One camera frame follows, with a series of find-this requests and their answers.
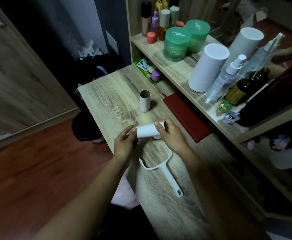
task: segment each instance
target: green jar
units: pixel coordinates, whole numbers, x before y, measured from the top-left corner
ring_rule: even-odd
[[[182,27],[172,27],[166,31],[164,57],[171,61],[182,60],[187,51],[191,34]]]
[[[210,31],[208,23],[202,20],[189,20],[184,26],[191,33],[191,39],[188,44],[187,53],[198,53],[205,43],[205,40]]]

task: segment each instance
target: red notebook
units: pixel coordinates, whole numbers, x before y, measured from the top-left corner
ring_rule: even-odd
[[[210,121],[180,91],[165,97],[164,103],[195,142],[212,133],[207,125]]]

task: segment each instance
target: black trash can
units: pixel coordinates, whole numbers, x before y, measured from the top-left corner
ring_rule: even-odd
[[[72,131],[79,141],[99,143],[105,140],[89,110],[81,111],[75,116],[72,122]]]

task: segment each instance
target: purple dropper bottle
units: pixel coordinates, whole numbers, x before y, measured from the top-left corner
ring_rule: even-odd
[[[159,19],[157,16],[157,11],[155,11],[154,16],[151,19],[150,31],[156,33],[156,37],[157,37],[158,29],[159,29]]]

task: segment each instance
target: red cap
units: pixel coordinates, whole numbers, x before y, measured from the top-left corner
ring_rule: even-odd
[[[147,42],[148,42],[148,44],[153,44],[156,42],[156,33],[155,32],[148,32]]]
[[[177,21],[176,27],[184,27],[185,24],[182,21]]]

